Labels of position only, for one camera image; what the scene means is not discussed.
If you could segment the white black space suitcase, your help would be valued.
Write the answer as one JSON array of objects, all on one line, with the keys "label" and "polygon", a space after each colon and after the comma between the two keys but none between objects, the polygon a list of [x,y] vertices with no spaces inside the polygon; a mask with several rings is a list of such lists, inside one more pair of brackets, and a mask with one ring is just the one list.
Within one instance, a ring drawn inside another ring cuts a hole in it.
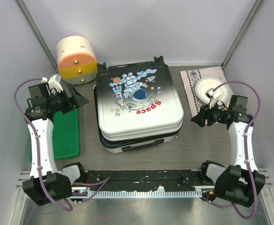
[{"label": "white black space suitcase", "polygon": [[170,142],[183,125],[183,107],[162,56],[98,64],[94,98],[99,138],[111,153]]}]

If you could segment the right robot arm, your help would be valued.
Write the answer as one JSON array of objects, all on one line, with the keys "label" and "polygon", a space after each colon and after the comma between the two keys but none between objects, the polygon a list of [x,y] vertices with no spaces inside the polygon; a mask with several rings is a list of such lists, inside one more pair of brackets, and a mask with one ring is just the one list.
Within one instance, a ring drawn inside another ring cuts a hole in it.
[{"label": "right robot arm", "polygon": [[265,185],[266,178],[258,172],[254,162],[253,116],[246,113],[247,101],[246,97],[232,95],[227,110],[218,104],[202,105],[191,121],[200,127],[215,123],[226,125],[231,143],[230,165],[225,168],[207,160],[201,164],[198,178],[203,185],[214,183],[215,197],[249,208]]}]

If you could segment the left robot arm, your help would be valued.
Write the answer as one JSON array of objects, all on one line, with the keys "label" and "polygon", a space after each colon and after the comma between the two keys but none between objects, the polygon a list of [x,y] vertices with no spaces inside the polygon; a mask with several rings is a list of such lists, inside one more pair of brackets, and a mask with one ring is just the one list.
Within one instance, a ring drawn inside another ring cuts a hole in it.
[{"label": "left robot arm", "polygon": [[73,85],[68,84],[67,88],[69,94],[48,83],[29,87],[29,107],[24,114],[31,135],[32,165],[30,178],[22,188],[38,206],[70,197],[72,185],[82,187],[87,180],[79,162],[64,166],[62,171],[55,165],[52,143],[55,113],[66,114],[89,102]]}]

